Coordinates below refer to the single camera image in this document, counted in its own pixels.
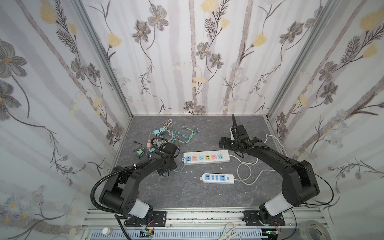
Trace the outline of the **pink charger with cable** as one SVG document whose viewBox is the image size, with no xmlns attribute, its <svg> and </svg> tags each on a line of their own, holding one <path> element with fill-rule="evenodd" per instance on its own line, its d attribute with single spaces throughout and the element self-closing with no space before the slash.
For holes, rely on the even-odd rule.
<svg viewBox="0 0 384 240">
<path fill-rule="evenodd" d="M 151 139 L 155 137 L 165 138 L 171 143 L 176 141 L 176 135 L 173 133 L 172 123 L 173 123 L 173 120 L 168 119 L 161 128 L 156 129 L 149 134 L 149 140 L 146 144 L 146 148 L 148 150 L 151 150 L 153 148 Z"/>
</svg>

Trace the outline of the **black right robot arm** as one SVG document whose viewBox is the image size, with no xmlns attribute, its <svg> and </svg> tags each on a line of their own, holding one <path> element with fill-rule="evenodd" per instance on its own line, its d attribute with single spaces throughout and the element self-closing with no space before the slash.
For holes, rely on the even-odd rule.
<svg viewBox="0 0 384 240">
<path fill-rule="evenodd" d="M 320 194 L 317 179 L 324 181 L 331 190 L 331 199 L 324 205 L 332 203 L 335 191 L 323 177 L 314 172 L 307 161 L 297 161 L 269 147 L 257 137 L 249 137 L 245 127 L 238 125 L 232 115 L 233 126 L 230 128 L 231 137 L 222 137 L 219 147 L 233 151 L 243 158 L 245 154 L 263 161 L 270 171 L 275 171 L 282 177 L 282 189 L 279 194 L 259 206 L 258 219 L 262 225 L 270 225 L 282 216 L 283 212 L 308 205 L 307 201 Z"/>
</svg>

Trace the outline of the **white multicolour power strip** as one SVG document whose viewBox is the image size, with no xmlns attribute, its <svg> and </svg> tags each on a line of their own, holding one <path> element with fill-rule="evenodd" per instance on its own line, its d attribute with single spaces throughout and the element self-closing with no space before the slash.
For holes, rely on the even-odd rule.
<svg viewBox="0 0 384 240">
<path fill-rule="evenodd" d="M 228 150 L 188 152 L 183 154 L 185 165 L 228 163 L 231 160 Z"/>
</svg>

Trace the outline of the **teal charger with cable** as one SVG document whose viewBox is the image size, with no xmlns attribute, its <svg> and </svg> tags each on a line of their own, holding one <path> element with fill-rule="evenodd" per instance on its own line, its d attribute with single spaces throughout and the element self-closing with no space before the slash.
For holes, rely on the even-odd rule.
<svg viewBox="0 0 384 240">
<path fill-rule="evenodd" d="M 139 160 L 143 160 L 145 156 L 149 157 L 154 151 L 154 148 L 150 148 L 149 150 L 145 148 L 137 148 L 134 150 L 134 153 Z M 180 169 L 174 169 L 172 172 L 178 173 L 181 172 L 184 168 L 185 166 L 181 167 Z"/>
</svg>

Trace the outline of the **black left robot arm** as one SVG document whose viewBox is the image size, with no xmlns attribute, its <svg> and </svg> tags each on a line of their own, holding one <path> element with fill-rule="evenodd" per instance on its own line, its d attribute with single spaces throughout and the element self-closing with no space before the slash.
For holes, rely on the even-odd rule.
<svg viewBox="0 0 384 240">
<path fill-rule="evenodd" d="M 152 224 L 153 207 L 138 199 L 140 183 L 153 172 L 169 176 L 177 168 L 175 158 L 180 149 L 161 137 L 151 139 L 151 145 L 154 150 L 147 160 L 128 167 L 116 166 L 95 183 L 90 200 L 98 210 L 116 214 L 118 220 L 135 218 L 140 225 Z"/>
</svg>

